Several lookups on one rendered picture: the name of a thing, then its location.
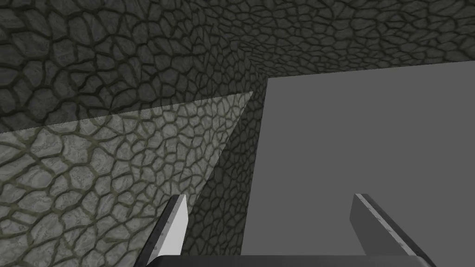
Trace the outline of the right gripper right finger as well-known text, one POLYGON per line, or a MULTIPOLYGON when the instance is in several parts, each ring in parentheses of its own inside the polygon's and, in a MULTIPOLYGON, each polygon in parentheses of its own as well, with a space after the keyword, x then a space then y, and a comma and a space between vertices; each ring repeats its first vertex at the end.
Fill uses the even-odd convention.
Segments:
POLYGON ((369 194, 354 194, 350 223, 368 256, 415 256, 420 267, 437 267, 369 194))

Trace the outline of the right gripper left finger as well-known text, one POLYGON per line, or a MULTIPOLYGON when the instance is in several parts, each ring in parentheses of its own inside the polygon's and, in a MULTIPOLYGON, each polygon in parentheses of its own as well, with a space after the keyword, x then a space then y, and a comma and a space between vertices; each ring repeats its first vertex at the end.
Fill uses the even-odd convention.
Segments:
POLYGON ((188 225, 186 195, 172 195, 142 247, 134 267, 152 267, 161 255, 180 255, 188 225))

